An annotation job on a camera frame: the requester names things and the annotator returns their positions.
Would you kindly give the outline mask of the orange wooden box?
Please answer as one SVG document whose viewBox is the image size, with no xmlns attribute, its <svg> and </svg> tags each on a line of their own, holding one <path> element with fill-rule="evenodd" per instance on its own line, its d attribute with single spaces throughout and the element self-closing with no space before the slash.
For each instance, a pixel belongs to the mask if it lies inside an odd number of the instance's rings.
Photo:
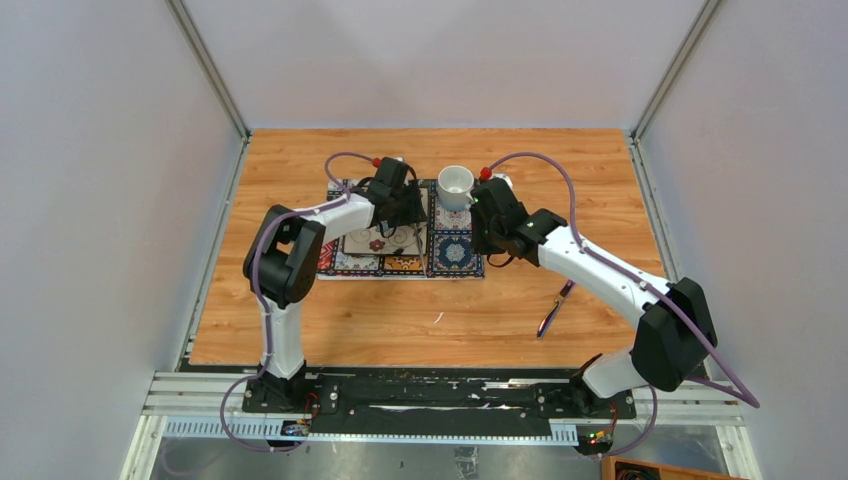
<svg viewBox="0 0 848 480">
<path fill-rule="evenodd" d="M 604 480 L 735 480 L 735 477 L 697 469 L 642 462 L 623 457 L 602 460 Z"/>
</svg>

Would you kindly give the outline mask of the purple handled knife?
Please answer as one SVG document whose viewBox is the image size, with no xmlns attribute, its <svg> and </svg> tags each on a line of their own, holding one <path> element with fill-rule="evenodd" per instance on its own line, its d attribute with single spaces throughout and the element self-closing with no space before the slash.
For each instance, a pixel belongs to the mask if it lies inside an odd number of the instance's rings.
<svg viewBox="0 0 848 480">
<path fill-rule="evenodd" d="M 542 339 L 546 335 L 550 326 L 554 322 L 554 320 L 557 317 L 560 309 L 564 305 L 566 299 L 568 298 L 568 296 L 570 295 L 570 293 L 571 293 L 571 291 L 573 290 L 574 287 L 575 287 L 575 282 L 572 281 L 572 280 L 567 280 L 566 283 L 563 285 L 563 287 L 560 289 L 560 291 L 558 292 L 558 294 L 556 295 L 556 297 L 554 299 L 552 307 L 550 308 L 550 310 L 545 315 L 545 317 L 540 322 L 540 324 L 537 328 L 537 333 L 536 333 L 537 339 Z"/>
</svg>

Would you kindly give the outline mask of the colourful patterned placemat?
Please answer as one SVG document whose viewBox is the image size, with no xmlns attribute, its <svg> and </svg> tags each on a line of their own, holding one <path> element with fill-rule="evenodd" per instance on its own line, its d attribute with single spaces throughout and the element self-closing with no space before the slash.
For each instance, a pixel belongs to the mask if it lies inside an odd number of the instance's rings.
<svg viewBox="0 0 848 480">
<path fill-rule="evenodd" d="M 322 248 L 319 280 L 355 279 L 481 279 L 485 261 L 471 249 L 472 227 L 468 210 L 447 211 L 438 199 L 433 179 L 420 182 L 427 228 L 425 258 L 427 277 L 422 277 L 419 256 L 349 255 L 341 251 L 343 237 Z"/>
</svg>

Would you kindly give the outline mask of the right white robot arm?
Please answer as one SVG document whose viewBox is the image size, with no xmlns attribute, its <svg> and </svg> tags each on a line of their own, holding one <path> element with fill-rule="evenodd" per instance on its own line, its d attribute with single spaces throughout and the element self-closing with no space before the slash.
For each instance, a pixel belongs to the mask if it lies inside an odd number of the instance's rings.
<svg viewBox="0 0 848 480">
<path fill-rule="evenodd" d="M 529 214 L 510 184 L 492 178 L 470 193 L 472 248 L 506 253 L 563 275 L 603 300 L 635 328 L 632 346 L 601 355 L 579 374 L 571 403 L 596 417 L 625 390 L 650 385 L 673 392 L 717 346 L 701 286 L 671 283 L 624 262 L 581 236 L 566 219 Z"/>
</svg>

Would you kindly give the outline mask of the silver fork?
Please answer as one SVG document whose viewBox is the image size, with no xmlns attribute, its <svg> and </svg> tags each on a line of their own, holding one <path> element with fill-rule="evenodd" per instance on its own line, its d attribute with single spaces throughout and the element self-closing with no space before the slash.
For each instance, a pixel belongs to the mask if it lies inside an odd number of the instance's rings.
<svg viewBox="0 0 848 480">
<path fill-rule="evenodd" d="M 415 241 L 416 241 L 416 246 L 417 246 L 417 249 L 418 249 L 418 256 L 419 256 L 419 260 L 420 260 L 420 263 L 421 263 L 422 277 L 426 278 L 427 277 L 427 261 L 426 261 L 426 258 L 425 258 L 426 248 L 425 248 L 425 245 L 424 245 L 424 241 L 421 239 L 422 228 L 421 228 L 419 222 L 415 222 L 413 224 L 413 227 L 414 227 L 414 238 L 415 238 Z"/>
</svg>

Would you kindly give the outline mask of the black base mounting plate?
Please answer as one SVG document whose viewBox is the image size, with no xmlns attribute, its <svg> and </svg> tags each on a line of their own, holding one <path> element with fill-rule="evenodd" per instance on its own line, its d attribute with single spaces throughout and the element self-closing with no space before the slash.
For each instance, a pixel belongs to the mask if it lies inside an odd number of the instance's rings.
<svg viewBox="0 0 848 480">
<path fill-rule="evenodd" d="M 290 406 L 253 380 L 246 413 L 303 414 L 317 433 L 424 437 L 541 437 L 554 420 L 607 427 L 636 416 L 629 391 L 593 400 L 573 368 L 306 368 Z"/>
</svg>

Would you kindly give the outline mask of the white mug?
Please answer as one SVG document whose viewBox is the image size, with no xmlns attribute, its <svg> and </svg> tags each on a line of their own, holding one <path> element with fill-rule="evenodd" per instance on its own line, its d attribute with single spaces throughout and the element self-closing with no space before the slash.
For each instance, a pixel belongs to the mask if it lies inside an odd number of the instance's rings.
<svg viewBox="0 0 848 480">
<path fill-rule="evenodd" d="M 437 195 L 441 206 L 447 211 L 467 209 L 472 202 L 470 192 L 475 178 L 463 166 L 451 165 L 443 168 L 436 178 Z"/>
</svg>

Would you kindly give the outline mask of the aluminium frame rail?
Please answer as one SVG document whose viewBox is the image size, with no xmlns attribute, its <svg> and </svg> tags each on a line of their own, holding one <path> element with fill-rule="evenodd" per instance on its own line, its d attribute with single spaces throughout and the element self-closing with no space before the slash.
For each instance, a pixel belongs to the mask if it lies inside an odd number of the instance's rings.
<svg viewBox="0 0 848 480">
<path fill-rule="evenodd" d="M 649 426 L 739 427 L 738 403 L 686 382 L 671 393 L 629 390 L 579 408 L 566 377 L 529 371 L 320 370 L 284 407 L 237 374 L 159 373 L 143 413 L 169 438 L 277 444 L 374 442 L 567 446 L 606 450 Z"/>
</svg>

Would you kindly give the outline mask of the square floral plate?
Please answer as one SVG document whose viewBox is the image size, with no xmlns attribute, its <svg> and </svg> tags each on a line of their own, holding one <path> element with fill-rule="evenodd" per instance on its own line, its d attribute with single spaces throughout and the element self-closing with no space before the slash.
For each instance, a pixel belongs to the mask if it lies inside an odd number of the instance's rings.
<svg viewBox="0 0 848 480">
<path fill-rule="evenodd" d="M 427 243 L 427 228 L 422 228 L 421 239 Z M 357 230 L 343 237 L 341 251 L 349 255 L 417 256 L 413 225 Z"/>
</svg>

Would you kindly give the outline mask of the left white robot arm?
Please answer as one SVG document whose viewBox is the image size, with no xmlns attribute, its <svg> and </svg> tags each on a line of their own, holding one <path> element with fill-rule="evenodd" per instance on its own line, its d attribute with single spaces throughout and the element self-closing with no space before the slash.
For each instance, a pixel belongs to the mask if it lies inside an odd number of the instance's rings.
<svg viewBox="0 0 848 480">
<path fill-rule="evenodd" d="M 312 207 L 272 206 L 257 231 L 243 274 L 263 317 L 263 352 L 253 382 L 283 413 L 306 400 L 301 342 L 303 301 L 312 289 L 322 248 L 359 230 L 394 230 L 425 220 L 418 176 L 408 163 L 376 158 L 375 172 L 353 186 L 339 179 L 337 198 Z"/>
</svg>

